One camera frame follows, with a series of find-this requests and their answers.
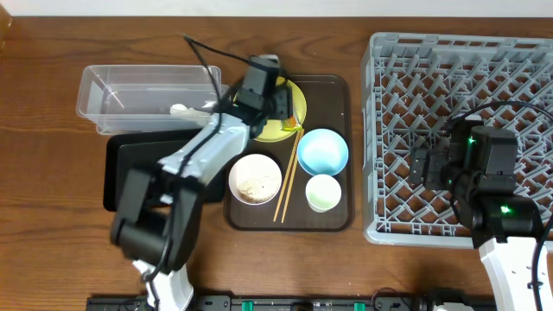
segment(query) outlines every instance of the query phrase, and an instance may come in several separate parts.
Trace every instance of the white wall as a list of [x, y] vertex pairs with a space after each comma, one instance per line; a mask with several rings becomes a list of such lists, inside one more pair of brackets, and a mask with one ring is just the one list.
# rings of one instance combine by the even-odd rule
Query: white wall
[[13, 16], [528, 16], [553, 0], [0, 0]]

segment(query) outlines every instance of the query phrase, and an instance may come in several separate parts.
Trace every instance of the clear plastic container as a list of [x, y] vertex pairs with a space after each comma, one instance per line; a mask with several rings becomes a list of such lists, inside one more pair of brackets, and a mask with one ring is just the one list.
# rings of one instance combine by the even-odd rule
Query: clear plastic container
[[[221, 90], [220, 69], [209, 70]], [[216, 99], [203, 66], [96, 65], [83, 72], [77, 114], [93, 121], [100, 134], [187, 130], [209, 121]], [[175, 105], [194, 111], [172, 115]]]

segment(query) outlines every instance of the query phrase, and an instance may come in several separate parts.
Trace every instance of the metal grid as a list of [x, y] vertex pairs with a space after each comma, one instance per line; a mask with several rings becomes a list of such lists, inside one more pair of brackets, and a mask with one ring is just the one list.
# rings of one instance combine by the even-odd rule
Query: metal grid
[[[448, 146], [450, 115], [500, 100], [553, 111], [553, 41], [454, 35], [375, 34], [364, 78], [365, 235], [373, 243], [472, 247], [446, 191], [407, 182], [410, 149]], [[516, 133], [516, 194], [553, 201], [553, 126], [530, 108], [485, 109], [486, 125]]]

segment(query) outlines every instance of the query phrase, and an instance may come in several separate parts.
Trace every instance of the light green cup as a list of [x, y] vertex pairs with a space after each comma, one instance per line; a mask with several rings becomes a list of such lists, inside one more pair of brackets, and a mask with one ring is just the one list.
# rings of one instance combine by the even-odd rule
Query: light green cup
[[338, 205], [342, 189], [332, 176], [317, 175], [308, 181], [305, 187], [305, 196], [312, 210], [324, 213]]

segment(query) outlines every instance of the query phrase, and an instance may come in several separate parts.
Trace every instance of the chopstick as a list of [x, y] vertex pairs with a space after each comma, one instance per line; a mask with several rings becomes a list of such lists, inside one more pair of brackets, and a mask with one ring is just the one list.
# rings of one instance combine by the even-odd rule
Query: chopstick
[[[298, 133], [299, 139], [302, 139], [303, 137], [303, 130], [301, 130]], [[290, 199], [290, 193], [292, 192], [292, 185], [294, 184], [294, 176], [296, 176], [296, 167], [297, 167], [297, 150], [294, 153], [294, 165], [292, 166], [292, 173], [290, 174], [290, 185], [288, 186], [288, 192], [286, 193], [286, 201], [284, 201], [284, 211], [283, 211], [283, 219], [281, 220], [281, 224], [284, 223], [284, 217], [286, 217], [286, 211], [288, 210], [288, 200]]]
[[292, 162], [296, 158], [296, 148], [297, 144], [300, 142], [301, 136], [303, 136], [303, 129], [297, 132], [296, 134], [296, 141], [294, 142], [294, 147], [292, 148], [292, 154], [290, 155], [290, 160], [288, 161], [288, 167], [286, 168], [286, 174], [284, 175], [284, 182], [283, 187], [280, 190], [280, 195], [278, 196], [278, 203], [276, 204], [276, 211], [275, 211], [275, 217], [273, 218], [273, 222], [277, 221], [278, 212], [280, 211], [280, 204], [283, 202], [283, 196], [284, 196], [284, 190], [286, 189], [286, 184], [288, 182], [288, 176], [290, 173], [290, 169], [292, 168]]

